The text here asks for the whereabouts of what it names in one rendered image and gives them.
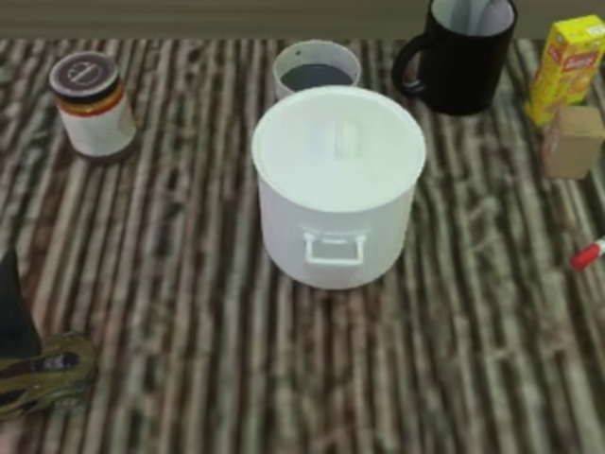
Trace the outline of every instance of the black jar lid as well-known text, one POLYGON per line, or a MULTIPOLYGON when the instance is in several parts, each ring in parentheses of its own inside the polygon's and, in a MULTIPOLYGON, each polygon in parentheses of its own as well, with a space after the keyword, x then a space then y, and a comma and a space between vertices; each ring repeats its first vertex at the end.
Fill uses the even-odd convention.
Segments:
POLYGON ((55 94, 74 104, 90 104, 113 93, 119 83, 115 61, 100 52, 86 51, 59 60, 50 71, 55 94))

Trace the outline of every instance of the mug handle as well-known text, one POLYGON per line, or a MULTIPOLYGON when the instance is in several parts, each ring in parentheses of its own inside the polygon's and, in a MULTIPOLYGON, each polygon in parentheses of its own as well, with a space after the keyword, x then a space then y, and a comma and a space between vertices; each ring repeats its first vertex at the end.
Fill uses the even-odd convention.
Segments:
POLYGON ((421 80, 405 83, 404 73, 414 56, 418 52, 430 47, 433 44, 433 41, 433 38, 426 33, 416 36, 408 41, 399 51, 397 57, 395 57, 395 62, 390 70, 390 78, 397 91, 402 95, 414 97, 419 96, 424 92, 425 87, 421 80))

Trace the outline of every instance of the red marker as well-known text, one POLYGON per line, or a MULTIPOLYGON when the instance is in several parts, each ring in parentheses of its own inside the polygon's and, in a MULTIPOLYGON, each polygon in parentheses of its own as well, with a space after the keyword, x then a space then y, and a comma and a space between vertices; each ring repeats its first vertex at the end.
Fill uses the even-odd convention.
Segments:
POLYGON ((603 254, 605 254, 605 236, 574 255, 570 263, 576 270, 583 270, 603 254))

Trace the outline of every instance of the pot lid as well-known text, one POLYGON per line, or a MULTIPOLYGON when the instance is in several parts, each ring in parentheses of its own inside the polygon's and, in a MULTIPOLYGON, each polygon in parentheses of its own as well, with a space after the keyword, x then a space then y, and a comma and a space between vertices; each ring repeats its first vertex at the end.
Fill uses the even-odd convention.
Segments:
POLYGON ((326 86, 271 107, 252 138, 260 177, 303 207, 332 213, 397 199, 424 167, 423 133, 396 102, 375 92, 326 86))

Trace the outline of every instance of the yellow carton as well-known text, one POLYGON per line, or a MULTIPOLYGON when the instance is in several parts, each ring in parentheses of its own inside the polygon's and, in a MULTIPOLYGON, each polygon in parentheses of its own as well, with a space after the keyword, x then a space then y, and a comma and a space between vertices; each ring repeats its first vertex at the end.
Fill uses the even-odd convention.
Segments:
POLYGON ((553 25, 525 106, 536 125, 586 97, 604 50, 605 24, 595 15, 553 25))

